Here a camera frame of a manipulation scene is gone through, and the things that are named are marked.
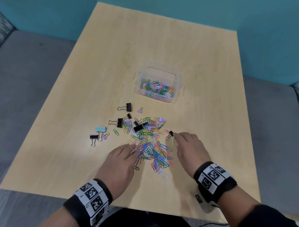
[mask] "wooden table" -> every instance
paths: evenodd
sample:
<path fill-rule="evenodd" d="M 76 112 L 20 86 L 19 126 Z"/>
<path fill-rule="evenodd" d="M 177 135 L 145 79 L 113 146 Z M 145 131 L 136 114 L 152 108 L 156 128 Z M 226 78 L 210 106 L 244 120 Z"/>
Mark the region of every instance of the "wooden table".
<path fill-rule="evenodd" d="M 148 60 L 182 70 L 184 90 L 176 103 L 133 92 L 134 73 Z M 212 160 L 260 200 L 237 33 L 103 3 L 96 5 L 1 188 L 69 198 L 113 148 L 133 141 L 119 129 L 116 136 L 115 126 L 107 124 L 126 116 L 117 107 L 127 102 L 133 117 L 162 116 L 164 129 L 197 134 Z M 110 135 L 91 147 L 96 126 L 106 126 Z M 197 185 L 175 146 L 172 156 L 174 168 L 165 169 L 170 187 L 145 161 L 113 205 L 225 222 L 219 209 L 202 211 Z"/>

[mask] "patterned fabric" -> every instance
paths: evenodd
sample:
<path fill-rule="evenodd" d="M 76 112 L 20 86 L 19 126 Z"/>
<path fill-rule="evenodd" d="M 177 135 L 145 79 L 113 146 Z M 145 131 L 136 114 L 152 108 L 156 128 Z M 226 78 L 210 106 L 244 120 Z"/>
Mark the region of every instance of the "patterned fabric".
<path fill-rule="evenodd" d="M 9 34 L 15 30 L 12 23 L 0 12 L 0 46 L 4 43 Z"/>
<path fill-rule="evenodd" d="M 299 101 L 299 81 L 292 84 L 291 86 L 295 89 L 295 92 L 297 93 L 297 98 L 298 98 L 298 101 Z"/>

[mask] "plastic container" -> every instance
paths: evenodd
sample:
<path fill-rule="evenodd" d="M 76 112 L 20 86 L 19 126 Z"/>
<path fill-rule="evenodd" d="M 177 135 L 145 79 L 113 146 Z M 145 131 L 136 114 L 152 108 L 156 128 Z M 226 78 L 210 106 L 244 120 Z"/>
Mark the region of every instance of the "plastic container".
<path fill-rule="evenodd" d="M 141 67 L 136 75 L 134 91 L 138 94 L 164 102 L 173 102 L 181 87 L 181 72 L 170 66 L 152 61 Z"/>

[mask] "black binder clip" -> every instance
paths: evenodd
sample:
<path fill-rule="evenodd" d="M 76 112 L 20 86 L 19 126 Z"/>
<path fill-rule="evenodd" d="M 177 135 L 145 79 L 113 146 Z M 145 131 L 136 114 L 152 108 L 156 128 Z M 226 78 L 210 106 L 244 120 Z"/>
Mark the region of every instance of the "black binder clip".
<path fill-rule="evenodd" d="M 128 112 L 131 112 L 132 111 L 132 105 L 131 103 L 127 103 L 125 106 L 119 106 L 117 107 L 117 110 L 120 111 L 120 110 L 127 110 Z"/>
<path fill-rule="evenodd" d="M 127 116 L 124 117 L 123 119 L 125 120 L 125 119 L 131 119 L 131 118 L 132 118 L 131 114 L 127 114 Z"/>
<path fill-rule="evenodd" d="M 142 130 L 142 129 L 143 129 L 143 126 L 145 126 L 145 125 L 148 124 L 148 123 L 146 122 L 146 123 L 143 123 L 143 124 L 139 125 L 136 121 L 135 121 L 134 123 L 137 125 L 136 127 L 134 127 L 134 131 L 135 131 L 135 132 L 138 132 L 138 131 Z"/>
<path fill-rule="evenodd" d="M 99 135 L 90 135 L 89 138 L 91 139 L 91 146 L 95 147 L 95 142 L 97 141 L 97 139 L 99 139 Z"/>
<path fill-rule="evenodd" d="M 108 125 L 116 125 L 116 127 L 118 128 L 122 128 L 123 127 L 123 118 L 118 118 L 117 121 L 108 121 Z"/>
<path fill-rule="evenodd" d="M 165 137 L 166 140 L 169 139 L 169 137 L 171 137 L 172 142 L 174 143 L 174 136 L 173 136 L 173 131 L 169 131 L 169 134 Z"/>

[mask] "hand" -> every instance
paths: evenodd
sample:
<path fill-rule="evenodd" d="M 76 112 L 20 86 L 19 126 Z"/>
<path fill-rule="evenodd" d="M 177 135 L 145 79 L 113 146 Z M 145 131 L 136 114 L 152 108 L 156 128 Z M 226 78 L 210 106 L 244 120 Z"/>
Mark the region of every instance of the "hand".
<path fill-rule="evenodd" d="M 178 158 L 187 174 L 193 178 L 196 170 L 205 162 L 211 161 L 209 153 L 197 135 L 188 132 L 173 133 L 178 146 Z"/>
<path fill-rule="evenodd" d="M 111 151 L 99 168 L 96 179 L 103 181 L 116 200 L 129 186 L 140 151 L 130 154 L 136 145 L 125 144 Z"/>

